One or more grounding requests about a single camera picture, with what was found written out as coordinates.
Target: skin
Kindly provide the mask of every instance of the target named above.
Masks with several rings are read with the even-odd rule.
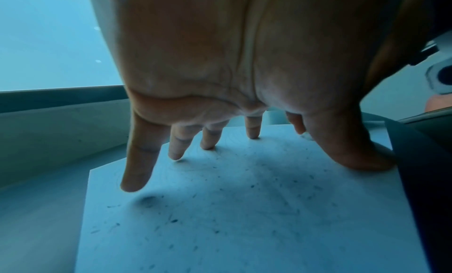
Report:
[[[180,159],[202,131],[212,149],[229,119],[249,138],[286,111],[337,163],[386,170],[360,101],[423,48],[428,0],[92,0],[132,106],[121,188],[149,180],[161,145]]]

